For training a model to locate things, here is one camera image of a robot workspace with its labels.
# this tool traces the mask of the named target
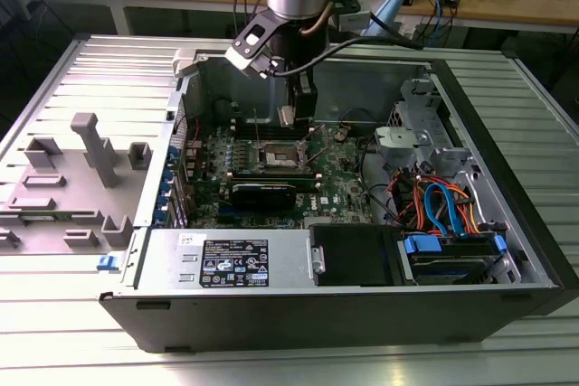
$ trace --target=desk leg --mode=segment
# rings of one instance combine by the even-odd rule
[[[115,0],[109,5],[112,19],[115,22],[118,35],[132,35],[130,22],[128,21],[127,11],[121,0]]]

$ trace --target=circuit board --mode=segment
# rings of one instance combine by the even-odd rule
[[[306,178],[292,174],[280,178],[280,183],[297,186],[295,206],[274,212],[232,210],[223,193],[231,185],[235,171],[246,177],[247,183],[259,181],[252,178],[252,167],[260,149],[284,150],[302,142],[240,140],[220,127],[201,135],[199,140],[203,145],[195,156],[195,165],[191,166],[195,170],[189,173],[195,203],[190,227],[301,229],[315,223],[371,223],[369,200],[355,172],[356,140],[346,138],[338,142],[334,140],[336,132],[336,126],[324,126],[320,134],[308,138],[305,158],[316,158],[296,169],[296,174],[306,174]],[[240,155],[249,162],[240,161]],[[273,169],[283,170],[288,166]]]

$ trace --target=metal bracket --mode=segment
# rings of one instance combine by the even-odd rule
[[[173,56],[172,66],[175,77],[180,78],[197,71],[196,64],[207,61],[206,57],[197,58],[196,49],[179,49]]]
[[[326,263],[324,262],[324,248],[319,246],[311,248],[311,267],[314,273],[321,275],[326,271]]]

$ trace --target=white sticker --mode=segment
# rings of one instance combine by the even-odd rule
[[[192,234],[183,232],[179,234],[179,246],[202,246],[207,240],[207,234]]]

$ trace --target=blue latch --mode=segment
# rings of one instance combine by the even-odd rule
[[[500,253],[505,253],[507,251],[507,243],[502,235],[495,235],[495,244],[497,244]]]
[[[169,199],[166,196],[158,196],[155,204],[157,207],[163,207],[169,203]]]
[[[173,173],[169,169],[163,171],[163,181],[171,181],[173,179]]]
[[[179,150],[175,146],[170,146],[167,149],[167,158],[169,160],[177,160],[179,158],[180,154],[181,153],[179,152]]]
[[[163,210],[154,210],[153,211],[153,219],[157,221],[165,221],[166,220],[166,212]]]
[[[159,185],[159,190],[161,193],[169,193],[171,191],[171,186],[167,183],[161,183]]]
[[[407,254],[418,252],[442,252],[440,241],[435,235],[416,234],[410,235],[404,240]]]
[[[102,255],[99,260],[99,264],[97,264],[98,271],[112,271],[118,270],[117,267],[117,257],[113,257],[111,255]]]

